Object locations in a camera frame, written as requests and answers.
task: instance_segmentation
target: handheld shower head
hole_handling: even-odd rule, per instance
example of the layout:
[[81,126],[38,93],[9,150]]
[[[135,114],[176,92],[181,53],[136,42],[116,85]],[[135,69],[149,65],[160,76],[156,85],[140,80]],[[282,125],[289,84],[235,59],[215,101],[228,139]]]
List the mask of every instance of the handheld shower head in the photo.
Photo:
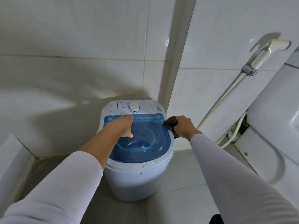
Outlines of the handheld shower head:
[[257,51],[257,57],[252,62],[252,64],[245,64],[241,72],[245,73],[247,76],[252,76],[257,73],[257,69],[268,60],[273,53],[276,51],[283,51],[288,49],[291,46],[292,42],[289,40],[282,39],[271,39],[262,47],[260,47]]

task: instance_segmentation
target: washing machine lid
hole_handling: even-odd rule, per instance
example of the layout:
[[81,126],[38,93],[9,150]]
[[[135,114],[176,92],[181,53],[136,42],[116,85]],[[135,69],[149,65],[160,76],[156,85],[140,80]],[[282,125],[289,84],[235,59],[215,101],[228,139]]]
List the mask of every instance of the washing machine lid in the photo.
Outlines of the washing machine lid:
[[[110,159],[122,163],[143,163],[164,155],[170,147],[170,135],[162,126],[163,114],[135,114],[131,133],[133,138],[121,137]],[[119,116],[105,116],[104,126]]]

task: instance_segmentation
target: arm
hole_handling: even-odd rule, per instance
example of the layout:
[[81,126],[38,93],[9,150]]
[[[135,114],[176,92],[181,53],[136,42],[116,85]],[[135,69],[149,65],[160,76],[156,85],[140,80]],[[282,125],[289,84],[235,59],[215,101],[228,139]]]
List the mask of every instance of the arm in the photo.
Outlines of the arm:
[[132,121],[132,116],[121,116],[108,123],[11,205],[0,223],[80,223],[117,140],[133,136]]
[[187,138],[224,223],[299,223],[299,211],[256,173],[177,117],[175,132]]

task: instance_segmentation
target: tiled floor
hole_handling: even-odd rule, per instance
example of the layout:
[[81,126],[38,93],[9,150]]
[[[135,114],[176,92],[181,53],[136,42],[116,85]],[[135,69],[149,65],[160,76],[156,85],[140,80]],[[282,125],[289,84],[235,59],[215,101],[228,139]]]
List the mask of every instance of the tiled floor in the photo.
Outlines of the tiled floor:
[[[225,148],[241,162],[245,159],[231,145]],[[23,199],[64,157],[41,159],[36,163],[20,199]],[[81,223],[105,224],[208,224],[217,207],[191,149],[176,151],[160,187],[146,200],[126,203],[114,198],[103,176]]]

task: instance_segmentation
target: white long sleeve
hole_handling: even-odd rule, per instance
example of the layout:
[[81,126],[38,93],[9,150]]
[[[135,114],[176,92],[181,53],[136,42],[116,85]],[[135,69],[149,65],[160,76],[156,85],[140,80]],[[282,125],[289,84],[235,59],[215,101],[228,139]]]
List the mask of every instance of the white long sleeve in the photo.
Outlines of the white long sleeve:
[[299,211],[270,184],[203,134],[191,147],[225,224],[299,223]]
[[80,223],[102,176],[95,157],[74,152],[23,200],[11,205],[0,224]]

